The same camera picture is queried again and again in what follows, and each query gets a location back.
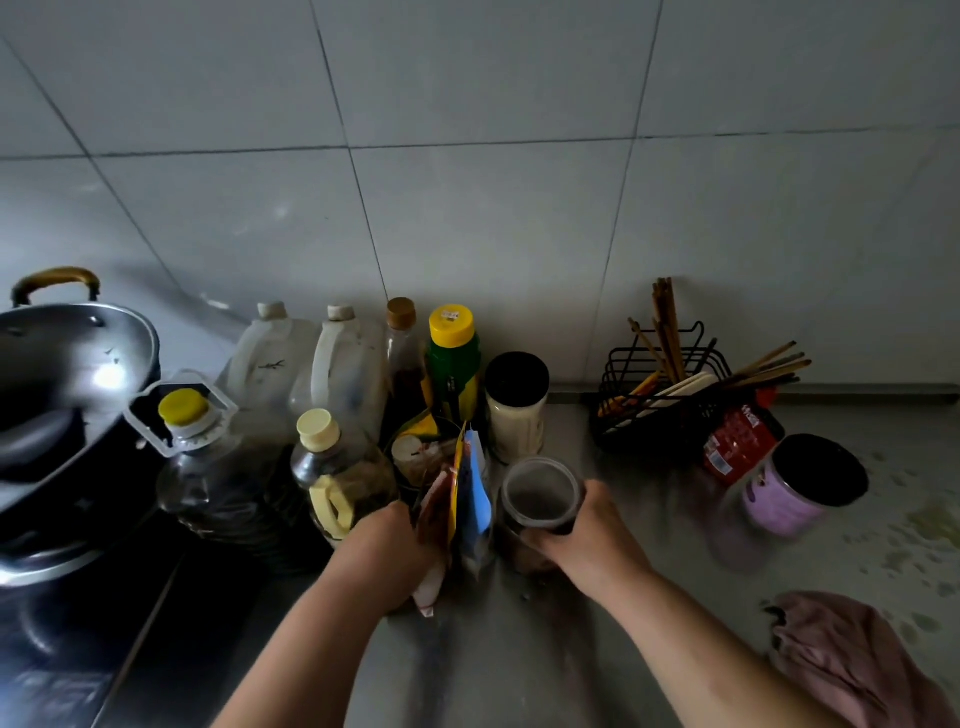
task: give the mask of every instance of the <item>cup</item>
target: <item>cup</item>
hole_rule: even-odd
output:
[[[519,461],[507,471],[500,488],[497,503],[500,552],[523,574],[555,569],[552,561],[524,544],[520,534],[527,528],[569,533],[583,500],[583,484],[563,463],[548,457]]]
[[[509,464],[540,452],[550,389],[546,364],[531,353],[502,353],[487,367],[486,388],[493,454]]]

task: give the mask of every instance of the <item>hand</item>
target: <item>hand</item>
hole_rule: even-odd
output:
[[[587,496],[569,536],[528,528],[521,538],[563,569],[577,589],[606,606],[617,584],[653,573],[653,568],[620,518],[607,486],[599,480],[588,480],[585,486]]]
[[[323,588],[336,580],[354,588],[379,619],[406,601],[442,558],[436,546],[418,541],[410,509],[395,501],[353,527],[317,583]]]

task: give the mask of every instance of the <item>plastic jug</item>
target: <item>plastic jug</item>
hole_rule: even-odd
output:
[[[399,497],[394,466],[361,428],[343,428],[325,409],[297,421],[290,467],[310,494],[317,526],[336,547],[360,519]]]
[[[296,417],[288,400],[320,330],[311,321],[291,319],[281,302],[260,303],[257,310],[259,319],[240,337],[220,382],[240,408],[273,413],[292,434]]]
[[[124,416],[168,458],[156,481],[159,506],[201,538],[243,548],[275,573],[321,567],[329,551],[290,474],[292,447],[238,430],[239,408],[198,373],[180,372],[138,399],[157,388],[167,393],[157,414],[170,444],[130,407]]]
[[[290,409],[329,410],[340,423],[357,425],[380,439],[387,404],[387,357],[383,327],[356,318],[353,307],[327,307],[328,321],[317,341],[313,364],[300,372]]]

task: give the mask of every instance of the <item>yellow bottle cap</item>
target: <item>yellow bottle cap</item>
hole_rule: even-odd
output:
[[[474,333],[473,313],[464,305],[442,305],[430,314],[430,338],[438,347],[457,349],[469,344]]]
[[[210,403],[196,389],[184,387],[160,401],[156,413],[173,427],[186,427],[197,422],[210,408]]]
[[[340,426],[325,409],[308,409],[297,420],[303,446],[311,452],[329,450],[340,439]]]

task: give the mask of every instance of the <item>pink towel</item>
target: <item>pink towel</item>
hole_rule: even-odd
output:
[[[856,728],[960,728],[943,691],[873,607],[819,592],[774,604],[785,624],[773,628],[771,662]]]

